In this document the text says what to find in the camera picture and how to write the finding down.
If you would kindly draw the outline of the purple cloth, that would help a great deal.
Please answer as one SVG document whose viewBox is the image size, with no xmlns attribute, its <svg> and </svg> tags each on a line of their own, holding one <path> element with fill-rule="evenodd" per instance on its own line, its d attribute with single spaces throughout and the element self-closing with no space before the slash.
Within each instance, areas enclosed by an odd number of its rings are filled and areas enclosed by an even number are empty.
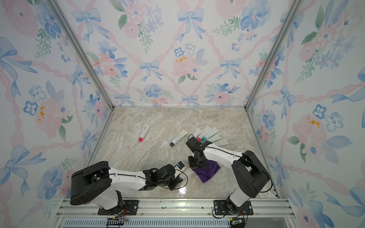
<svg viewBox="0 0 365 228">
<path fill-rule="evenodd" d="M 209 181 L 219 170 L 220 165 L 216 161 L 208 161 L 208 166 L 193 169 L 195 174 L 200 178 L 203 183 Z"/>
</svg>

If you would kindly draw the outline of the white tube black cap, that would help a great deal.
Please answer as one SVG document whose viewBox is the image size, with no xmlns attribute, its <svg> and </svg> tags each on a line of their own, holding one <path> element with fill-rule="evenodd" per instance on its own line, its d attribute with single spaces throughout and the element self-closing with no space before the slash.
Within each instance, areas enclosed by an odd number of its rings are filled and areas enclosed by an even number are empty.
<svg viewBox="0 0 365 228">
<path fill-rule="evenodd" d="M 202 133 L 202 130 L 200 128 L 197 128 L 194 133 L 193 133 L 193 136 L 195 138 L 198 138 L 198 136 Z"/>
</svg>

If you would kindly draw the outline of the white tube front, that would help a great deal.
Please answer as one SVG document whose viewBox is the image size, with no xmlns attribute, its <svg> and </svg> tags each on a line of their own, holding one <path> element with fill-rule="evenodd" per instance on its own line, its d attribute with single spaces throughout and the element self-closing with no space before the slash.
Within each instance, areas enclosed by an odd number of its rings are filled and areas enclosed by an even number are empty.
<svg viewBox="0 0 365 228">
<path fill-rule="evenodd" d="M 221 139 L 221 140 L 213 142 L 213 144 L 216 146 L 225 146 L 225 145 L 229 145 L 229 142 L 227 139 Z"/>
</svg>

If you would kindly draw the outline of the white tube pink cap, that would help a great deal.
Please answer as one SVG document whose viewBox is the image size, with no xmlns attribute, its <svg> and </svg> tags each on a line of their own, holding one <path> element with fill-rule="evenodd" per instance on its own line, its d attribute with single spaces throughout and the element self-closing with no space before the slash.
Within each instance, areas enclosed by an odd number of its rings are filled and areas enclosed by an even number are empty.
<svg viewBox="0 0 365 228">
<path fill-rule="evenodd" d="M 205 128 L 204 128 L 204 130 L 198 135 L 198 137 L 197 137 L 197 140 L 200 142 L 201 140 L 202 140 L 202 138 L 203 137 L 205 137 L 205 135 L 207 134 L 207 133 L 209 133 L 210 131 L 212 130 L 212 128 L 210 128 L 210 127 L 208 127 L 208 126 L 206 126 Z"/>
<path fill-rule="evenodd" d="M 146 136 L 146 134 L 147 134 L 148 130 L 150 129 L 150 127 L 151 127 L 151 125 L 150 125 L 150 124 L 145 124 L 145 125 L 143 126 L 142 131 L 141 131 L 141 134 L 140 134 L 140 136 L 139 136 L 139 138 L 138 138 L 138 141 L 139 141 L 139 142 L 142 142 L 142 141 L 144 140 L 144 138 L 145 138 L 145 136 Z"/>
</svg>

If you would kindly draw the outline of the white toothpaste tube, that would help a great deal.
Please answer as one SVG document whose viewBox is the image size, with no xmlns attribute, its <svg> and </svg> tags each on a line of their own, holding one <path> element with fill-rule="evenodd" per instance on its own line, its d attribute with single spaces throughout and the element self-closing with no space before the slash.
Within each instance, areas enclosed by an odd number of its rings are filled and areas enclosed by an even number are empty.
<svg viewBox="0 0 365 228">
<path fill-rule="evenodd" d="M 212 136 L 216 135 L 220 130 L 218 130 L 216 127 L 210 130 L 207 134 L 204 135 L 202 138 L 202 141 L 206 141 L 207 139 L 211 138 Z"/>
</svg>

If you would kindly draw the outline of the white tube dark cap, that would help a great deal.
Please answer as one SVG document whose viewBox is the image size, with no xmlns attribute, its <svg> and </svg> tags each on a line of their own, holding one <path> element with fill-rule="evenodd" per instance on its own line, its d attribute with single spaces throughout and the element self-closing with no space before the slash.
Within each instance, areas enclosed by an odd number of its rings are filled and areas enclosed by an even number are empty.
<svg viewBox="0 0 365 228">
<path fill-rule="evenodd" d="M 194 171 L 191 168 L 188 168 L 181 172 L 180 176 L 183 178 L 190 177 L 194 174 Z"/>
</svg>

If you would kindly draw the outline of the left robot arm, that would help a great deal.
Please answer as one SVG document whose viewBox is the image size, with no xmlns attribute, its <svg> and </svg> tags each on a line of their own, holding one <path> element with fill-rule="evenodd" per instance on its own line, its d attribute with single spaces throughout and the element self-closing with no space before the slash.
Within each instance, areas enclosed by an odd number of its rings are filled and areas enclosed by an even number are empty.
<svg viewBox="0 0 365 228">
<path fill-rule="evenodd" d="M 140 172 L 121 171 L 100 161 L 72 174 L 70 204 L 97 204 L 107 211 L 124 207 L 120 190 L 152 191 L 156 187 L 177 190 L 183 181 L 179 177 L 186 166 L 179 162 L 173 166 L 152 168 Z"/>
</svg>

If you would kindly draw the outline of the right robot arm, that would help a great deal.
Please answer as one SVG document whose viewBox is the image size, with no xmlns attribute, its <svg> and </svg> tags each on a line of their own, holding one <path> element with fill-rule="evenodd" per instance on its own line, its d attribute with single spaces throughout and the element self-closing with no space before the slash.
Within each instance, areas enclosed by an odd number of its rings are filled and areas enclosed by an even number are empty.
<svg viewBox="0 0 365 228">
<path fill-rule="evenodd" d="M 255 198 L 271 180 L 268 171 L 252 151 L 233 152 L 210 141 L 200 142 L 193 136 L 187 140 L 186 145 L 193 153 L 188 157 L 192 170 L 208 166 L 209 161 L 232 169 L 238 187 L 226 200 L 231 211 L 241 208 L 245 202 Z"/>
</svg>

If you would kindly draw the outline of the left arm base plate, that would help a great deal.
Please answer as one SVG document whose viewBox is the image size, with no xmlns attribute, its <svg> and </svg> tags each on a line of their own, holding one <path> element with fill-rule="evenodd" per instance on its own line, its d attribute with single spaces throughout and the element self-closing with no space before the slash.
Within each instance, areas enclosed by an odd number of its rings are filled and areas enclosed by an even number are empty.
<svg viewBox="0 0 365 228">
<path fill-rule="evenodd" d="M 100 216 L 112 216 L 112 215 L 127 215 L 127 216 L 135 216 L 137 214 L 139 201 L 138 200 L 122 200 L 121 203 L 118 203 L 116 207 L 106 210 L 102 207 L 98 210 L 98 215 Z"/>
</svg>

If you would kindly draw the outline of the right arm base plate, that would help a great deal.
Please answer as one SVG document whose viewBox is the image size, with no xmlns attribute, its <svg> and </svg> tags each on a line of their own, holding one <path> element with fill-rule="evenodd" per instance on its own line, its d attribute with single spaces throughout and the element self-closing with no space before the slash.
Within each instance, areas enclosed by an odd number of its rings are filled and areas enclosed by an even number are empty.
<svg viewBox="0 0 365 228">
<path fill-rule="evenodd" d="M 213 211 L 215 215 L 237 216 L 241 215 L 253 215 L 252 204 L 250 201 L 246 201 L 240 207 L 235 206 L 233 203 L 229 203 L 227 200 L 214 200 Z"/>
</svg>

